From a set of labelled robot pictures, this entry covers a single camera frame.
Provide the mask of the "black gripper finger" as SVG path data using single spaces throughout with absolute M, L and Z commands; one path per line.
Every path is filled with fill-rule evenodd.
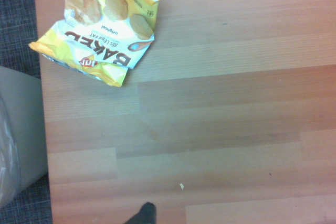
M 139 212 L 127 220 L 124 224 L 156 224 L 156 206 L 146 202 Z

